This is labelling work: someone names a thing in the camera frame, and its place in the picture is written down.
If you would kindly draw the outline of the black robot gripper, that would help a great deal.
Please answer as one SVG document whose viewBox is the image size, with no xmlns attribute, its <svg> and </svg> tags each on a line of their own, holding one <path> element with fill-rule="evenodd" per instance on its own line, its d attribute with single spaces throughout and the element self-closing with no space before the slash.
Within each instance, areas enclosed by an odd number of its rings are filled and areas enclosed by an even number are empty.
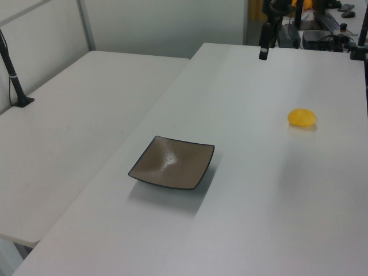
<svg viewBox="0 0 368 276">
<path fill-rule="evenodd" d="M 274 48 L 277 42 L 278 22 L 274 21 L 276 17 L 283 17 L 291 11 L 291 0 L 263 0 L 262 12 L 267 16 L 267 23 L 262 25 L 262 30 L 259 39 L 259 59 L 266 60 L 270 48 Z"/>
</svg>

